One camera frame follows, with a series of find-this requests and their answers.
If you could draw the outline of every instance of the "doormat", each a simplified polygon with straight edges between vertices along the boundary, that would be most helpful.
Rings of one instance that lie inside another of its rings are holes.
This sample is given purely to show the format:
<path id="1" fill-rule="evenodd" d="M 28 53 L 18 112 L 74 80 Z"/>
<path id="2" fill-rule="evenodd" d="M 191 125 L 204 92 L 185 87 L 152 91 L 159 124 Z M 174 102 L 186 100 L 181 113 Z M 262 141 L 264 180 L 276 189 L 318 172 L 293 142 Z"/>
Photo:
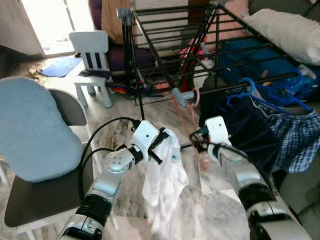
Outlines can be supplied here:
<path id="1" fill-rule="evenodd" d="M 41 70 L 40 73 L 48 77 L 62 78 L 74 69 L 81 61 L 82 57 L 62 56 L 53 65 Z"/>

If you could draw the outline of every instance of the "chair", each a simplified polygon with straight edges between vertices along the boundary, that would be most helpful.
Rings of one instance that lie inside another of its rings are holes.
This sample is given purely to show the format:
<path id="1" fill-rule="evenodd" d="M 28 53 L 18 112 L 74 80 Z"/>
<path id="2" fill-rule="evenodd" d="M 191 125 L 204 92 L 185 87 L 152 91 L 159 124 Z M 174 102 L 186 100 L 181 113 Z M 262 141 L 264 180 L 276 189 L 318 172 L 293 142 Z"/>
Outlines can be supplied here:
<path id="1" fill-rule="evenodd" d="M 104 106 L 109 108 L 112 106 L 106 83 L 112 82 L 110 69 L 106 59 L 106 52 L 109 49 L 108 34 L 105 31 L 85 31 L 71 32 L 69 38 L 72 42 L 74 50 L 81 53 L 84 67 L 87 71 L 96 71 L 103 74 L 101 76 L 77 76 L 74 80 L 76 94 L 80 103 L 86 107 L 88 105 L 81 86 L 86 86 L 90 95 L 95 95 L 94 86 L 100 87 Z"/>
<path id="2" fill-rule="evenodd" d="M 16 79 L 24 79 L 32 82 L 32 80 L 25 77 L 8 77 L 4 79 L 13 81 Z M 0 80 L 0 88 L 6 87 L 3 86 L 2 80 Z M 56 103 L 58 113 L 60 113 L 60 118 L 62 117 L 64 123 L 67 126 L 85 127 L 87 134 L 90 137 L 92 134 L 88 126 L 87 117 L 78 100 L 62 90 L 50 89 L 49 92 Z M 7 127 L 17 128 L 18 126 L 13 125 Z M 95 148 L 95 144 L 92 143 L 87 154 L 91 152 L 91 149 Z M 4 169 L 1 167 L 3 163 L 5 162 L 0 161 L 0 177 L 3 183 L 6 186 L 9 186 L 9 181 L 6 178 Z M 83 174 L 85 192 L 92 184 L 96 171 L 101 173 L 101 165 L 98 159 L 94 159 L 93 161 L 91 159 L 87 163 Z M 63 176 L 37 183 L 25 181 L 16 175 L 10 189 L 9 198 L 5 205 L 4 230 L 11 234 L 26 232 L 31 240 L 35 240 L 36 238 L 32 230 L 63 221 L 74 214 L 77 207 L 80 205 L 77 177 L 77 169 L 72 170 Z"/>

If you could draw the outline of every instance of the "marble floor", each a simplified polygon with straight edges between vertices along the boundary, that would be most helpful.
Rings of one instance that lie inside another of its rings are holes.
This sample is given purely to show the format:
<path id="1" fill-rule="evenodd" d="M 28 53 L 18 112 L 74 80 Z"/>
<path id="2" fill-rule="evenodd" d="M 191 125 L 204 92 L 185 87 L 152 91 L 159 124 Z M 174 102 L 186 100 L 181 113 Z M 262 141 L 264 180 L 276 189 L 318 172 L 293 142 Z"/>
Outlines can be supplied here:
<path id="1" fill-rule="evenodd" d="M 73 78 L 82 70 L 80 63 L 66 77 L 43 77 L 33 70 L 44 68 L 54 59 L 35 61 L 17 65 L 10 76 L 27 76 L 35 78 L 47 88 L 62 89 L 76 95 Z M 113 106 L 104 108 L 100 92 L 96 97 L 89 96 L 84 90 L 88 106 L 85 108 L 88 123 L 92 131 L 108 120 L 126 116 L 140 119 L 140 109 L 135 106 L 133 99 L 127 99 L 123 95 L 114 93 L 111 95 Z M 188 135 L 195 130 L 195 126 L 187 114 L 178 114 L 173 101 L 164 101 L 144 106 L 145 119 L 156 127 L 171 129 L 178 137 L 180 144 L 188 142 Z M 113 123 L 106 127 L 98 136 L 96 143 L 99 147 L 116 148 L 127 143 L 132 136 L 131 125 L 126 121 Z M 105 162 L 105 155 L 99 156 L 101 163 Z M 206 154 L 199 155 L 193 148 L 182 151 L 183 167 L 189 178 L 189 185 L 180 195 L 177 206 L 176 224 L 172 231 L 177 240 L 246 240 L 249 239 L 249 228 L 245 211 L 231 189 L 231 185 L 224 177 L 221 168 L 208 160 Z M 104 239 L 108 240 L 149 240 L 158 239 L 157 233 L 152 232 L 151 226 L 146 220 L 144 198 L 141 194 L 147 164 L 137 165 L 126 176 L 123 189 L 119 194 L 116 205 L 113 208 L 119 225 L 115 230 L 112 221 L 107 222 Z M 7 172 L 12 181 L 14 174 Z M 0 215 L 4 214 L 5 201 L 9 191 L 0 183 Z M 51 224 L 34 230 L 37 239 L 53 240 L 64 226 L 64 221 Z M 4 232 L 3 217 L 0 221 L 0 240 L 24 240 L 28 239 L 26 233 L 12 236 Z"/>

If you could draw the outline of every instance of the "plaid shorts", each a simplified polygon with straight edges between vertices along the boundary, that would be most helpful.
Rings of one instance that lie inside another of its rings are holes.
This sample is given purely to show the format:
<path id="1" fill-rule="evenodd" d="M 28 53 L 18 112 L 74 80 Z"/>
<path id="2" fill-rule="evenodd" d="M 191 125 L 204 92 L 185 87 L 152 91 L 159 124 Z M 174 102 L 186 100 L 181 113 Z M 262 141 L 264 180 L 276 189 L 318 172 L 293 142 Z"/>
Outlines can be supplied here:
<path id="1" fill-rule="evenodd" d="M 310 166 L 320 146 L 320 117 L 315 111 L 291 115 L 274 111 L 253 100 L 254 112 L 280 142 L 276 165 L 285 172 L 300 173 Z"/>

